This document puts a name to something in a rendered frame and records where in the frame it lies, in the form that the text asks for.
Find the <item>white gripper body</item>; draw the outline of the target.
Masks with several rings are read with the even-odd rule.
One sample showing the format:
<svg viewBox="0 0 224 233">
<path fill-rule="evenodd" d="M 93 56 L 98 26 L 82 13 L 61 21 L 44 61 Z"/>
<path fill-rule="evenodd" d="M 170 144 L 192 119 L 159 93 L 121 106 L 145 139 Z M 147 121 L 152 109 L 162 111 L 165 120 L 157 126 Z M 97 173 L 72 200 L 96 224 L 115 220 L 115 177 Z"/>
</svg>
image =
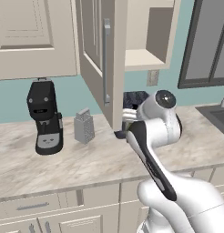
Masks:
<svg viewBox="0 0 224 233">
<path fill-rule="evenodd" d="M 122 113 L 122 120 L 124 122 L 137 121 L 137 110 L 131 108 L 124 108 Z"/>
</svg>

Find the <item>dark blue patterned box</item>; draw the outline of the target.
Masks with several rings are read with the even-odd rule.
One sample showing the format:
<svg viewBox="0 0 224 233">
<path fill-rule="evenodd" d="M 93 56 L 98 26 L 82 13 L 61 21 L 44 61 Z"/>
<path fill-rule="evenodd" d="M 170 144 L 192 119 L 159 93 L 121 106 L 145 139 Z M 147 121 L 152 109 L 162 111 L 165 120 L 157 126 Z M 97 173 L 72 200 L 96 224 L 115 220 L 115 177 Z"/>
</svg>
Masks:
<svg viewBox="0 0 224 233">
<path fill-rule="evenodd" d="M 137 110 L 138 106 L 141 105 L 149 94 L 146 91 L 131 91 L 123 94 L 123 107 Z M 122 128 L 119 131 L 115 131 L 114 134 L 118 139 L 124 139 L 126 137 L 126 123 L 122 123 Z"/>
</svg>

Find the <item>grey metal box grater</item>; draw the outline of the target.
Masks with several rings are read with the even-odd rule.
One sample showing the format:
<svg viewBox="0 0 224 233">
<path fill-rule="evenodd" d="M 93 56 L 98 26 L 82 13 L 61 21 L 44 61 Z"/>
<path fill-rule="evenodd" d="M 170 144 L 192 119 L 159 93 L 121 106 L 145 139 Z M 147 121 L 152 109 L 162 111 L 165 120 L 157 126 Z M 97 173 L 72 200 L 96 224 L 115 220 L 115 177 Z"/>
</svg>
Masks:
<svg viewBox="0 0 224 233">
<path fill-rule="evenodd" d="M 95 137 L 93 117 L 88 107 L 76 113 L 74 118 L 75 140 L 87 144 Z"/>
</svg>

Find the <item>beige drawer front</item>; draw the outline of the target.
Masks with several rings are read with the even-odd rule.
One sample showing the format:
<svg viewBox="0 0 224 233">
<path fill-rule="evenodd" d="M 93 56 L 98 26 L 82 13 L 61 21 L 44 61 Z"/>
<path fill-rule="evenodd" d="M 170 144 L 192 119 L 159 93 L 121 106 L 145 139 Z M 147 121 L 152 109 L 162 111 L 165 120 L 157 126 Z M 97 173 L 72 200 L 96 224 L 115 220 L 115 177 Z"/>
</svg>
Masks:
<svg viewBox="0 0 224 233">
<path fill-rule="evenodd" d="M 224 194 L 224 167 L 214 167 L 192 172 L 193 177 L 203 179 L 213 184 L 220 193 Z"/>
<path fill-rule="evenodd" d="M 16 210 L 20 206 L 30 206 L 45 202 L 49 203 L 49 205 L 46 207 L 20 211 Z M 0 218 L 20 217 L 35 213 L 58 210 L 60 208 L 77 207 L 78 204 L 79 198 L 75 190 L 31 198 L 20 198 L 0 203 Z"/>
<path fill-rule="evenodd" d="M 102 207 L 118 202 L 119 184 L 91 187 L 83 190 L 84 205 L 87 208 Z"/>
</svg>

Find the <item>black coffee machine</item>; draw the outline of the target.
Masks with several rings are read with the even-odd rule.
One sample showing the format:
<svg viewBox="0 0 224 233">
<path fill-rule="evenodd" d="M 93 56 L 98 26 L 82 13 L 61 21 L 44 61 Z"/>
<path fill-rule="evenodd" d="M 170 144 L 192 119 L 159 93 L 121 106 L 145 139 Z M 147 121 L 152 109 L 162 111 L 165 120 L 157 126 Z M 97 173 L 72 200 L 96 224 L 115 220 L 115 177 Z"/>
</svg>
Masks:
<svg viewBox="0 0 224 233">
<path fill-rule="evenodd" d="M 26 103 L 29 115 L 36 122 L 36 153 L 49 156 L 60 152 L 64 145 L 63 122 L 57 110 L 54 82 L 48 77 L 34 80 Z"/>
</svg>

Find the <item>dark grey sink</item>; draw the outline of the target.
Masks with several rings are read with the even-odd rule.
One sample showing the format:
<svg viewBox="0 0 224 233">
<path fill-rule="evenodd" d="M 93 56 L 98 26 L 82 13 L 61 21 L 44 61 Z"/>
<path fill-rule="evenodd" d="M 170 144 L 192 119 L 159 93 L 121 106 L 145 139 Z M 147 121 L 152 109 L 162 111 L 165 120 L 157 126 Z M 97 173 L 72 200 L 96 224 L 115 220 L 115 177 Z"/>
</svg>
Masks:
<svg viewBox="0 0 224 233">
<path fill-rule="evenodd" d="M 221 133 L 224 134 L 224 107 L 221 107 L 220 105 L 197 106 L 196 109 L 212 125 L 214 125 Z"/>
</svg>

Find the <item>beige base cabinet door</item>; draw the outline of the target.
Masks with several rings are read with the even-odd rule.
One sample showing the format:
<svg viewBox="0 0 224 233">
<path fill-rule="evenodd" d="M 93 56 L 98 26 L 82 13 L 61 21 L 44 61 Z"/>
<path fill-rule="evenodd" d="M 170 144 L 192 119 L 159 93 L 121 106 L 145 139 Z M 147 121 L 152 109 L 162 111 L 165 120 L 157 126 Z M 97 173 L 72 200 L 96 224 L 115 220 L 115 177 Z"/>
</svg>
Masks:
<svg viewBox="0 0 224 233">
<path fill-rule="evenodd" d="M 145 207 L 137 197 L 140 180 L 121 184 L 118 233 L 137 233 L 137 228 L 148 215 Z"/>
<path fill-rule="evenodd" d="M 117 233 L 119 204 L 67 211 L 38 219 L 43 233 L 48 221 L 51 233 Z"/>
<path fill-rule="evenodd" d="M 37 220 L 35 218 L 8 223 L 0 223 L 0 233 L 30 233 L 30 224 L 34 225 L 36 233 L 41 233 Z"/>
</svg>

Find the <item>dark framed window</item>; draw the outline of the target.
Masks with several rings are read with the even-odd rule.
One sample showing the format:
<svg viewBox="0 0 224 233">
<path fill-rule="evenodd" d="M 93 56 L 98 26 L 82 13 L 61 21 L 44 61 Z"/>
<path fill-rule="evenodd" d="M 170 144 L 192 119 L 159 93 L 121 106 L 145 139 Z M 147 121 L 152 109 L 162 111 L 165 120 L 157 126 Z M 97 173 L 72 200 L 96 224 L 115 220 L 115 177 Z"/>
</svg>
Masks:
<svg viewBox="0 0 224 233">
<path fill-rule="evenodd" d="M 224 0 L 195 0 L 178 88 L 224 86 Z"/>
</svg>

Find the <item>beige wall outlet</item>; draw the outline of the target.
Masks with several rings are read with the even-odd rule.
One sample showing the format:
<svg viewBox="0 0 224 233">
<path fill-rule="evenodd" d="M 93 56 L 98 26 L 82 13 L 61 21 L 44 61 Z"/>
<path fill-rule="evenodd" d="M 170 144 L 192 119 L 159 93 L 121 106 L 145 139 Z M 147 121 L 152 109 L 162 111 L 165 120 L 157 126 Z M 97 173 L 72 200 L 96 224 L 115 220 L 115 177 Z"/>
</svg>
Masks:
<svg viewBox="0 0 224 233">
<path fill-rule="evenodd" d="M 147 77 L 147 86 L 156 86 L 158 84 L 158 70 L 149 70 Z"/>
</svg>

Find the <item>beige open wall cabinet door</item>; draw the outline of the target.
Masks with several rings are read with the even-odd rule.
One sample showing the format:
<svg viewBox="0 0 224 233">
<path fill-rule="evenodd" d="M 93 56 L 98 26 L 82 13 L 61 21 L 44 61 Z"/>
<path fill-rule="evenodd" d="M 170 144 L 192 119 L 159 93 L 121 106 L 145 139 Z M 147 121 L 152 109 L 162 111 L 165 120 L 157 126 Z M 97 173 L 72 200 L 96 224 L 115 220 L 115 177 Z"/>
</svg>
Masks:
<svg viewBox="0 0 224 233">
<path fill-rule="evenodd" d="M 107 37 L 108 106 L 103 101 L 103 19 L 110 20 Z M 122 126 L 123 88 L 127 40 L 127 0 L 76 0 L 80 74 L 108 124 Z"/>
</svg>

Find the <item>beige open wall cabinet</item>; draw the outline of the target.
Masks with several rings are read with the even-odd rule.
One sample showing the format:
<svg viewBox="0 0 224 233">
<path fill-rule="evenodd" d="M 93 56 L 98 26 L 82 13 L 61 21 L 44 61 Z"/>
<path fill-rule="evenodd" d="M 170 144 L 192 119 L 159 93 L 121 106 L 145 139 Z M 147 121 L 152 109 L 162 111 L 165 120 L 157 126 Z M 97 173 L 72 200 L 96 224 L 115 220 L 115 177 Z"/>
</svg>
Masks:
<svg viewBox="0 0 224 233">
<path fill-rule="evenodd" d="M 128 0 L 126 71 L 170 66 L 181 0 Z"/>
</svg>

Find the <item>beige closed wall cabinet door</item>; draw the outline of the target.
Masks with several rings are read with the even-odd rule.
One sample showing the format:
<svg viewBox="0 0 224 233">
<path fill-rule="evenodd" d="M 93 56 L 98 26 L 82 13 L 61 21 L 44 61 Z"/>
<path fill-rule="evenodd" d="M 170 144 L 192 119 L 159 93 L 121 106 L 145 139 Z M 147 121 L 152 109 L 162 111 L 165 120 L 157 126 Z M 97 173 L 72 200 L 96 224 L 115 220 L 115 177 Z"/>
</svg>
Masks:
<svg viewBox="0 0 224 233">
<path fill-rule="evenodd" d="M 0 80 L 76 76 L 73 0 L 0 0 Z"/>
</svg>

